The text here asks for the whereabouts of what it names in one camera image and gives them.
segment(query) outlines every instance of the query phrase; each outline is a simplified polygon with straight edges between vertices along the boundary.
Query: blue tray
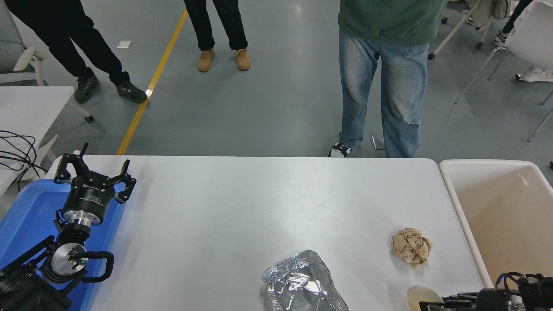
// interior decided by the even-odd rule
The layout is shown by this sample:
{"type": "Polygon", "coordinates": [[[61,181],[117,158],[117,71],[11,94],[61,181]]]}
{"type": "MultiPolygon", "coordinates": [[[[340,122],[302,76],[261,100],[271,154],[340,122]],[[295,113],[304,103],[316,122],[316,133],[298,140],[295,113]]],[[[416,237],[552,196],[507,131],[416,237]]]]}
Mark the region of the blue tray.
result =
{"type": "MultiPolygon", "coordinates": [[[[124,185],[118,184],[117,191],[123,190],[120,186],[124,185]]],[[[4,220],[0,222],[0,269],[47,236],[58,236],[53,222],[55,212],[63,208],[70,190],[70,184],[55,184],[52,179],[42,179],[28,184],[21,191],[4,220]]],[[[90,238],[86,240],[85,248],[88,251],[109,250],[123,211],[124,204],[120,205],[113,199],[109,202],[104,222],[92,227],[90,238]]],[[[87,276],[102,275],[104,266],[105,260],[90,260],[86,265],[87,276]]],[[[62,289],[67,284],[54,287],[62,289]]],[[[94,286],[94,283],[79,283],[67,295],[73,301],[69,310],[88,310],[94,286]]]]}

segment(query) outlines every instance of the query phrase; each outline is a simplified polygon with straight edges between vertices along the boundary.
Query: gray floor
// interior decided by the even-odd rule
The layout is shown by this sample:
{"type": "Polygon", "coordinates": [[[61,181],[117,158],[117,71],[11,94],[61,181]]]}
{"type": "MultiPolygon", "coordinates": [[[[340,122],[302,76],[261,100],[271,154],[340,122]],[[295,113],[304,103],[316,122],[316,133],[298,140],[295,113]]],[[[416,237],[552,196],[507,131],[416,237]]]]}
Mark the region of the gray floor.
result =
{"type": "MultiPolygon", "coordinates": [[[[96,28],[121,59],[132,81],[146,89],[182,15],[182,1],[84,2],[96,28]],[[129,49],[115,49],[133,40],[129,49]]],[[[341,128],[336,0],[241,0],[252,67],[236,68],[234,53],[212,3],[216,57],[207,73],[196,70],[199,51],[187,19],[127,154],[184,156],[324,157],[341,128]]],[[[440,25],[435,48],[460,20],[452,14],[440,25]]],[[[482,50],[478,33],[465,25],[433,61],[422,109],[419,157],[443,159],[516,159],[535,163],[550,183],[553,171],[553,122],[532,142],[526,139],[553,102],[540,106],[553,85],[514,81],[529,64],[508,55],[492,81],[480,77],[459,105],[454,99],[485,62],[491,40],[506,20],[495,20],[482,50]]],[[[24,41],[47,50],[36,35],[18,22],[24,41]]],[[[96,118],[88,124],[65,108],[45,139],[58,133],[56,155],[90,143],[89,154],[115,154],[138,105],[118,97],[106,74],[95,70],[100,89],[83,107],[96,118]]],[[[44,61],[49,85],[74,85],[53,58],[44,61]]],[[[29,74],[9,79],[29,79],[29,74]]],[[[369,97],[365,141],[353,157],[383,157],[371,135],[382,134],[379,78],[369,97]]],[[[17,190],[0,198],[0,217],[17,190]]]]}

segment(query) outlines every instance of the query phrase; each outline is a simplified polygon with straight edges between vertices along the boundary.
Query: person's leg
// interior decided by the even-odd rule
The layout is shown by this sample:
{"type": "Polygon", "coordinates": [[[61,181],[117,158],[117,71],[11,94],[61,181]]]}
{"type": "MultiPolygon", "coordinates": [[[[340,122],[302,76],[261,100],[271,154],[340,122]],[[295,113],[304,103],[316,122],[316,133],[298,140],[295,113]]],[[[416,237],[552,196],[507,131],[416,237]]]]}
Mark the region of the person's leg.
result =
{"type": "Polygon", "coordinates": [[[100,32],[94,28],[94,22],[85,14],[80,0],[63,1],[58,6],[63,17],[64,27],[71,39],[82,49],[92,64],[109,74],[109,80],[119,85],[129,81],[129,74],[123,71],[121,61],[107,45],[100,32]]]}
{"type": "Polygon", "coordinates": [[[238,0],[213,0],[213,4],[227,34],[228,46],[231,50],[248,48],[238,0]]]}
{"type": "Polygon", "coordinates": [[[505,24],[505,26],[503,27],[503,30],[501,30],[503,34],[508,34],[511,32],[511,30],[513,30],[513,25],[515,20],[520,16],[522,11],[528,6],[528,4],[530,4],[530,2],[532,2],[532,0],[519,1],[519,3],[517,4],[517,7],[515,7],[515,10],[513,11],[513,14],[507,21],[507,24],[505,24]]]}
{"type": "Polygon", "coordinates": [[[340,30],[338,49],[343,98],[340,143],[348,148],[363,140],[367,100],[378,65],[377,46],[340,30]]]}
{"type": "Polygon", "coordinates": [[[6,0],[6,5],[48,46],[52,56],[67,72],[74,77],[94,76],[75,49],[67,29],[61,27],[56,5],[40,0],[6,0]]]}
{"type": "Polygon", "coordinates": [[[198,48],[201,51],[213,49],[215,40],[211,30],[211,22],[206,9],[206,0],[184,0],[188,16],[198,39],[198,48]]]}
{"type": "Polygon", "coordinates": [[[420,107],[426,89],[429,44],[382,44],[382,128],[386,156],[414,158],[420,142],[420,107]]]}

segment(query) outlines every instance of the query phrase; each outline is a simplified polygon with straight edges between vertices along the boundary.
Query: crumpled paper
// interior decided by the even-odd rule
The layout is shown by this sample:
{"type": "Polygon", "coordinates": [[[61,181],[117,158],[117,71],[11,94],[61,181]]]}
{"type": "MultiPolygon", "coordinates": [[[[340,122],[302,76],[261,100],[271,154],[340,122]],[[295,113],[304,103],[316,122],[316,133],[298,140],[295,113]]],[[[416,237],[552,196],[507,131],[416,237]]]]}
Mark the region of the crumpled paper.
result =
{"type": "Polygon", "coordinates": [[[422,236],[422,233],[413,228],[400,230],[392,238],[392,250],[394,254],[416,269],[428,261],[432,243],[422,236]]]}

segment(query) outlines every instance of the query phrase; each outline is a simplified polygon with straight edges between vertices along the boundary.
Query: white plastic bin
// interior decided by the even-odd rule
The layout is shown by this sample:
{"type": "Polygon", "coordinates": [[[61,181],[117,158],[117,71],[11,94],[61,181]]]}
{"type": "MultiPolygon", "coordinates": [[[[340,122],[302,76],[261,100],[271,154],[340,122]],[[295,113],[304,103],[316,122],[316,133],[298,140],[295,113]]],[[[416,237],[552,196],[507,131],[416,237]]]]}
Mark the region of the white plastic bin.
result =
{"type": "Polygon", "coordinates": [[[553,276],[553,189],[534,163],[471,159],[439,166],[486,287],[510,271],[553,276]]]}

